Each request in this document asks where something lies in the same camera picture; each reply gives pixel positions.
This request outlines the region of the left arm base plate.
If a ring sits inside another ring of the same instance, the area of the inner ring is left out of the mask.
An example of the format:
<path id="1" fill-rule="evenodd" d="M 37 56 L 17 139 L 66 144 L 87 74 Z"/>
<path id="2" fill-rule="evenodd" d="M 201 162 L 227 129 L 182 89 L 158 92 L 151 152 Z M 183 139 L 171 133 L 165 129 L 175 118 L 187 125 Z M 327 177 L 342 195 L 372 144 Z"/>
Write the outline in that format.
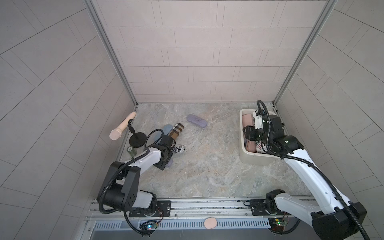
<path id="1" fill-rule="evenodd" d="M 129 211 L 130 218 L 158 218 L 169 217 L 171 211 L 171 201 L 157 201 L 151 203 L 148 208 L 132 208 Z"/>

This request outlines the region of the magazine print glasses case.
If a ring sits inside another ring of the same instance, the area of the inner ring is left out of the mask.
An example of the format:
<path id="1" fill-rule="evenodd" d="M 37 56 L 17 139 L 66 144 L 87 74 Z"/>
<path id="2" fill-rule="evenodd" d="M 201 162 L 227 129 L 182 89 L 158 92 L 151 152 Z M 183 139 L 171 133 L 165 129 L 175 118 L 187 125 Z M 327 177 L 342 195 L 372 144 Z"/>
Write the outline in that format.
<path id="1" fill-rule="evenodd" d="M 185 151 L 185 146 L 180 144 L 175 144 L 171 149 L 173 153 L 183 153 Z"/>

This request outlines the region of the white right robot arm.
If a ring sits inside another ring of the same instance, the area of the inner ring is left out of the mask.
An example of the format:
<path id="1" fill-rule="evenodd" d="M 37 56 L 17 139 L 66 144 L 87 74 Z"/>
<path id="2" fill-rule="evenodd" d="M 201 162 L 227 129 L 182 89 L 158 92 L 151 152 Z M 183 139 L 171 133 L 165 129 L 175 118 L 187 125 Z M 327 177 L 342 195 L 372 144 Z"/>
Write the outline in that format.
<path id="1" fill-rule="evenodd" d="M 370 237 L 363 227 L 367 210 L 353 203 L 340 192 L 330 179 L 312 161 L 302 143 L 294 136 L 287 136 L 281 119 L 276 115 L 251 115 L 251 123 L 241 121 L 241 139 L 261 145 L 265 155 L 278 157 L 286 162 L 305 183 L 317 204 L 311 205 L 277 189 L 266 194 L 268 214 L 286 212 L 313 227 L 322 240 L 344 240 L 356 233 L 363 239 Z"/>

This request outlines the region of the plaid glasses case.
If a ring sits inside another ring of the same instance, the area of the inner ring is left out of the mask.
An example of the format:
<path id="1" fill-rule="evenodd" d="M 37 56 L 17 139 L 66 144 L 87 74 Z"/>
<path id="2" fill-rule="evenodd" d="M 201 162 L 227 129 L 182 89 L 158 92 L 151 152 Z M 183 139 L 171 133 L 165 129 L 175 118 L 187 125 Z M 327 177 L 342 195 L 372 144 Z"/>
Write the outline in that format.
<path id="1" fill-rule="evenodd" d="M 173 126 L 168 136 L 176 140 L 180 135 L 180 133 L 183 131 L 183 129 L 184 129 L 184 125 L 181 123 L 177 123 L 176 125 Z"/>

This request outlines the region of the pink case front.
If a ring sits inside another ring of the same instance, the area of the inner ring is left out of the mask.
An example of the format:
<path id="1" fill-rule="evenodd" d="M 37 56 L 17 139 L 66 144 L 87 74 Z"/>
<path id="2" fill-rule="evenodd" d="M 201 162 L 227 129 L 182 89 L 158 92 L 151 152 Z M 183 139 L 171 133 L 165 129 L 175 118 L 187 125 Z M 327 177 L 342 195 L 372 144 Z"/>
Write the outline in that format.
<path id="1" fill-rule="evenodd" d="M 243 127 L 254 126 L 255 120 L 253 118 L 253 115 L 252 114 L 242 115 L 242 124 L 243 124 Z"/>

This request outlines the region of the purple case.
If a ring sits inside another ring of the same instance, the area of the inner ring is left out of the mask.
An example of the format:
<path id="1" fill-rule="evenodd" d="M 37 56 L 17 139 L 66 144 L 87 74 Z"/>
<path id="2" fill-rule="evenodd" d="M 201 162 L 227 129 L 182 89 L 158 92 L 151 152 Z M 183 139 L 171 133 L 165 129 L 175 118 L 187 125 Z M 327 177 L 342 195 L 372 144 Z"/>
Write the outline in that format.
<path id="1" fill-rule="evenodd" d="M 169 168 L 173 164 L 173 159 L 170 159 L 169 162 L 166 164 L 166 167 Z"/>
<path id="2" fill-rule="evenodd" d="M 200 128 L 205 128 L 208 125 L 208 122 L 206 120 L 195 115 L 188 115 L 187 121 Z"/>

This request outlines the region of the pink case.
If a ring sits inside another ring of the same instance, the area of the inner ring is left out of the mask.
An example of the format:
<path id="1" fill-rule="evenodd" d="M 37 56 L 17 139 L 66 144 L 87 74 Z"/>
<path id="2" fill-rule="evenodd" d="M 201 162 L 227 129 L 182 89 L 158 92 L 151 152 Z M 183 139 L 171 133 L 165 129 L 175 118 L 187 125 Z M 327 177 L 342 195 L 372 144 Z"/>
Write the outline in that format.
<path id="1" fill-rule="evenodd" d="M 255 120 L 253 118 L 253 115 L 252 114 L 242 115 L 242 124 L 243 124 L 243 127 L 254 126 Z"/>
<path id="2" fill-rule="evenodd" d="M 245 145 L 245 149 L 246 149 L 247 152 L 257 153 L 257 142 L 256 141 L 247 140 L 247 143 Z"/>

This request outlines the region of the green small object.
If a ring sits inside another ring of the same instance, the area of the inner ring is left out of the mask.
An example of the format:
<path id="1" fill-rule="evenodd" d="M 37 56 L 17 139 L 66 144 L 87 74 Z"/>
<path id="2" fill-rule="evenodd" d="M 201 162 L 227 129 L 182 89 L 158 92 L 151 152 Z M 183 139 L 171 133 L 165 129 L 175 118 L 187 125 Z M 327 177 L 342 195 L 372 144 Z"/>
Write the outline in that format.
<path id="1" fill-rule="evenodd" d="M 137 150 L 132 146 L 127 147 L 127 152 L 131 158 L 134 158 L 137 155 Z"/>

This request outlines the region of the pink oval tag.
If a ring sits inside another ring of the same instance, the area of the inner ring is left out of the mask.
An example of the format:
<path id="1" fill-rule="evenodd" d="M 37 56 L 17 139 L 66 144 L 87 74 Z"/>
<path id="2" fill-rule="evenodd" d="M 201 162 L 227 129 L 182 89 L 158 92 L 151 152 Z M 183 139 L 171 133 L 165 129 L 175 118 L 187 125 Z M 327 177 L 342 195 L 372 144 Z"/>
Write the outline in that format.
<path id="1" fill-rule="evenodd" d="M 214 217 L 210 217 L 210 218 L 207 218 L 205 219 L 204 221 L 204 227 L 208 230 L 211 230 L 211 229 L 214 229 L 216 228 L 218 225 L 218 221 L 216 218 Z"/>

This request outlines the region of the beige microphone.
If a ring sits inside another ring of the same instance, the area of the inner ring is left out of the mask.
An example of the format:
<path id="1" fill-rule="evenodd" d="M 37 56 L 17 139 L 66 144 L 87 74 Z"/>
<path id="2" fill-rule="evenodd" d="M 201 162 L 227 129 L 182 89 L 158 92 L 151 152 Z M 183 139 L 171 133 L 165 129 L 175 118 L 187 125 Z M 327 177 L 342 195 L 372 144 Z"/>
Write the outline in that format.
<path id="1" fill-rule="evenodd" d="M 113 141 L 122 137 L 123 132 L 129 125 L 129 120 L 133 120 L 136 116 L 136 112 L 130 113 L 115 129 L 113 129 L 109 135 L 109 138 Z"/>

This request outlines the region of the right circuit board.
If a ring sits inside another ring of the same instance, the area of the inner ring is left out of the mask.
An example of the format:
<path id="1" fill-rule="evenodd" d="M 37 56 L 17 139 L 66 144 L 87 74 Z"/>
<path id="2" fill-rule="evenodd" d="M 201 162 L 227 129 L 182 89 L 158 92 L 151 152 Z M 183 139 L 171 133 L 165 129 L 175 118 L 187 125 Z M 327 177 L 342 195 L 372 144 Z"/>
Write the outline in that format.
<path id="1" fill-rule="evenodd" d="M 269 224 L 270 224 L 270 231 L 275 232 L 284 232 L 286 230 L 286 227 L 289 223 L 289 220 L 279 219 L 279 218 L 270 218 Z"/>

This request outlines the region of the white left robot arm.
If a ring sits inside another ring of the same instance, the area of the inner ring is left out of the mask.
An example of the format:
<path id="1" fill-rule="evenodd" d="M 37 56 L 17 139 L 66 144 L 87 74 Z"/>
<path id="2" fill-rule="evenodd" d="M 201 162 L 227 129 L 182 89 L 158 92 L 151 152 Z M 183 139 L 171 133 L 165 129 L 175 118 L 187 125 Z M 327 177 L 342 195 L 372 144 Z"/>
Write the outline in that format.
<path id="1" fill-rule="evenodd" d="M 124 163 L 113 162 L 97 197 L 100 213 L 133 211 L 153 215 L 157 211 L 157 196 L 139 190 L 140 176 L 152 166 L 163 171 L 173 156 L 175 146 L 174 138 L 161 135 L 138 157 Z"/>

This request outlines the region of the left circuit board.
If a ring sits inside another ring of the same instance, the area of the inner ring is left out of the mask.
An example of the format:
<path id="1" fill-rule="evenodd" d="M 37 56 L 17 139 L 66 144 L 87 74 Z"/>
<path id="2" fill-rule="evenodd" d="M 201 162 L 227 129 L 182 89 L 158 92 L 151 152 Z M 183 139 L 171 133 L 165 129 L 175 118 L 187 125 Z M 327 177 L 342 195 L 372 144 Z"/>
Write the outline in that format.
<path id="1" fill-rule="evenodd" d="M 147 221 L 140 225 L 141 231 L 154 231 L 158 228 L 159 222 L 158 221 Z"/>

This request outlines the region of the circuit board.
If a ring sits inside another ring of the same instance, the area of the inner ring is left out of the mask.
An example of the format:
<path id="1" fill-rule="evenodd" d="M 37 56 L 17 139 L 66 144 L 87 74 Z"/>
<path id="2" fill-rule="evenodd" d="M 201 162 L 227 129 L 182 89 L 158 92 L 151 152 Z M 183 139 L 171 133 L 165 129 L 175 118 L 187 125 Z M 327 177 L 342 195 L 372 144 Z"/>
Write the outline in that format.
<path id="1" fill-rule="evenodd" d="M 279 218 L 270 218 L 269 224 L 270 224 L 270 231 L 275 232 L 284 232 L 286 230 L 286 227 L 289 223 L 289 220 L 279 219 Z"/>
<path id="2" fill-rule="evenodd" d="M 154 231 L 158 228 L 159 222 L 158 221 L 147 221 L 140 225 L 141 231 Z"/>

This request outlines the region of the black microphone stand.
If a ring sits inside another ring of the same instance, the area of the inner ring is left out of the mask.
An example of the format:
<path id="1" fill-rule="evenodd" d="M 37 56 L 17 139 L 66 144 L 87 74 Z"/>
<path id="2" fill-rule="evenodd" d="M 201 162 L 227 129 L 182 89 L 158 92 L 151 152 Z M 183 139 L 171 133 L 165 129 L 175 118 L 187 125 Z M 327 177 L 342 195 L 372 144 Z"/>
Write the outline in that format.
<path id="1" fill-rule="evenodd" d="M 147 140 L 147 135 L 141 132 L 136 132 L 132 126 L 133 119 L 129 119 L 128 128 L 132 136 L 129 139 L 129 144 L 133 148 L 140 148 L 144 146 Z"/>

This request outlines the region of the cream plastic storage box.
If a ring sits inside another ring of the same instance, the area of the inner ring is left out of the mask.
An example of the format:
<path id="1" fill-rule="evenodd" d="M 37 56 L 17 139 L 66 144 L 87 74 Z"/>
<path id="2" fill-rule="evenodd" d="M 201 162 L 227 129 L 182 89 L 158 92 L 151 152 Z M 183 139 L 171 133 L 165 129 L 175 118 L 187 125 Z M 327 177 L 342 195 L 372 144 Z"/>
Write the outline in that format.
<path id="1" fill-rule="evenodd" d="M 245 164 L 258 165 L 258 166 L 267 166 L 273 163 L 275 160 L 279 160 L 280 158 L 268 155 L 268 154 L 259 154 L 259 153 L 251 153 L 248 152 L 244 145 L 244 134 L 243 134 L 243 115 L 252 114 L 256 110 L 255 109 L 241 109 L 239 112 L 239 156 L 240 161 Z"/>

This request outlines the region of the aluminium rail frame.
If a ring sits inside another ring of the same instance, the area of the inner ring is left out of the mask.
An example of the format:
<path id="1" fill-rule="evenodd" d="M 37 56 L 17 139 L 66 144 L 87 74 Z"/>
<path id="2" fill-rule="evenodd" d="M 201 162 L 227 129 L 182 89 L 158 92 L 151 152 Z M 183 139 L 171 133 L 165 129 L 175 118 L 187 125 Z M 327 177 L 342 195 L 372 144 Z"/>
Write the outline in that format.
<path id="1" fill-rule="evenodd" d="M 180 198 L 180 199 L 160 199 L 158 201 L 171 201 L 171 211 L 169 217 L 163 217 L 165 220 L 186 220 L 186 219 L 206 219 L 214 217 L 216 219 L 234 219 L 234 218 L 282 218 L 281 216 L 252 216 L 251 209 L 244 206 L 247 200 L 262 199 L 262 197 L 250 198 Z M 318 212 L 315 207 L 317 203 L 312 196 L 300 196 L 299 200 L 304 203 L 304 207 L 309 210 Z M 158 220 L 158 218 L 130 218 L 131 221 Z M 99 204 L 96 200 L 92 201 L 88 212 L 85 216 L 86 220 L 125 220 L 123 212 L 115 212 L 112 214 L 101 214 L 99 212 Z"/>

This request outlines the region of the light blue glasses case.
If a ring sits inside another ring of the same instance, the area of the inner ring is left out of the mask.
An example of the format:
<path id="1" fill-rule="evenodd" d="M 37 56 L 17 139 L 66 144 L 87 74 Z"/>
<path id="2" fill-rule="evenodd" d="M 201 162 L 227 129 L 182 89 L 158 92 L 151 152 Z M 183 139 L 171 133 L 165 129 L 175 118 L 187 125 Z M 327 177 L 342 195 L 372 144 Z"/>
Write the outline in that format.
<path id="1" fill-rule="evenodd" d="M 173 128 L 173 126 L 170 124 L 163 126 L 162 127 L 163 133 L 158 131 L 157 134 L 154 136 L 155 143 L 159 143 L 160 140 L 162 139 L 162 135 L 168 135 L 170 133 L 170 131 L 172 130 L 172 128 Z"/>

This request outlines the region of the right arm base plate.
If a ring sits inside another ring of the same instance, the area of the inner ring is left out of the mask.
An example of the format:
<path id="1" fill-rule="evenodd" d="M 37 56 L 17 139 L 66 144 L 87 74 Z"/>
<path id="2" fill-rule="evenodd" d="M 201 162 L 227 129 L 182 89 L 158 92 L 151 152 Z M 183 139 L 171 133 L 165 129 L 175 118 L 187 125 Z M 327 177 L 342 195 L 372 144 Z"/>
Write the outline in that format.
<path id="1" fill-rule="evenodd" d="M 292 216 L 289 213 L 280 210 L 268 210 L 265 200 L 262 199 L 247 200 L 244 202 L 244 206 L 251 209 L 252 216 Z"/>

